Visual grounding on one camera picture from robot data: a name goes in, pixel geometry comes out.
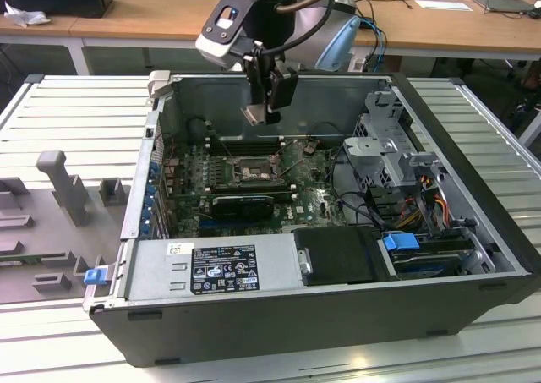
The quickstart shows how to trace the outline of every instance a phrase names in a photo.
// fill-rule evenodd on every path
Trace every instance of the ribbed metal surface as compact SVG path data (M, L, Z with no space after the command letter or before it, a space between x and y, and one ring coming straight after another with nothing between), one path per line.
M50 188L36 161L63 150L66 169L86 186L120 177L131 185L147 113L146 77L46 76L31 85L0 128L0 178Z
M412 81L413 87L434 111L533 246L541 248L539 173L513 146L509 137L495 128L487 112L464 96L461 86L448 84L452 85L452 90L447 86L435 90L431 81ZM417 125L413 125L413 132L424 149L431 150L431 144Z

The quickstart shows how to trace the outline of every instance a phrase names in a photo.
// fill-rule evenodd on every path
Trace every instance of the black plastic cover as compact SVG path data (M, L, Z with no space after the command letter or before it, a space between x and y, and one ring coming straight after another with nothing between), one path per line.
M305 250L312 265L306 286L390 280L373 227L299 228L293 234L297 250Z

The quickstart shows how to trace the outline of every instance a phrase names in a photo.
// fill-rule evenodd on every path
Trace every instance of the green circuit board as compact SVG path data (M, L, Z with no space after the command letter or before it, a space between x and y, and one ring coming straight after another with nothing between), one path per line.
M330 150L317 149L307 140L290 140L272 155L227 152L213 156L211 150L192 146L172 160L166 174L174 237L289 233L296 227L346 224L328 182L334 158ZM273 197L272 216L253 222L215 219L213 199L229 194Z

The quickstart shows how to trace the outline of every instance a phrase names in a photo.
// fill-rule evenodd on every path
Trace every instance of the white cloth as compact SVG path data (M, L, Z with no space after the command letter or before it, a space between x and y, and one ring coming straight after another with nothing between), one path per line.
M27 12L22 9L13 8L6 2L4 2L4 4L6 5L7 11L3 13L3 16L16 25L26 28L28 25L39 25L51 22L42 11Z

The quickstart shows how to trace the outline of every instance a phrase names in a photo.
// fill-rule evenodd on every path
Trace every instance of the power supply label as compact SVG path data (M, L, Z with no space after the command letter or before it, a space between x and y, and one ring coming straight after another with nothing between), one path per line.
M260 289L254 245L192 249L193 294L247 292Z

